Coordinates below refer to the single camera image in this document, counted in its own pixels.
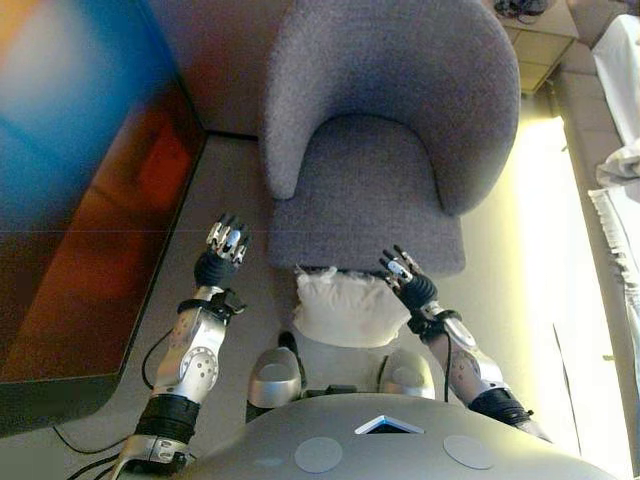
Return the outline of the right robot hand black silver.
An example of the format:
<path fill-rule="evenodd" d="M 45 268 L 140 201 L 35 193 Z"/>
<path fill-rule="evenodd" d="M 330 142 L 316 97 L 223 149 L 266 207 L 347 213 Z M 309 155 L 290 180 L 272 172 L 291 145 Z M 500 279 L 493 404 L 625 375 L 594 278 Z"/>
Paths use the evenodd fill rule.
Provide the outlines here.
<path fill-rule="evenodd" d="M 399 245 L 393 251 L 385 249 L 379 262 L 384 281 L 411 313 L 434 318 L 442 311 L 436 285 L 405 249 Z"/>

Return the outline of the left robot hand black silver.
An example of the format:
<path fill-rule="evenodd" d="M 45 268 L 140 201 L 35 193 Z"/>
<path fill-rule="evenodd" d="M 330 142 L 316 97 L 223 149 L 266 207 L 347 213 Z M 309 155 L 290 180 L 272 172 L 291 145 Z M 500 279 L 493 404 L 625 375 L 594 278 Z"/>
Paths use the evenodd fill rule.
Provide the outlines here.
<path fill-rule="evenodd" d="M 241 266 L 250 236 L 247 226 L 236 215 L 223 213 L 206 238 L 206 249 L 194 266 L 197 287 L 228 288 Z"/>

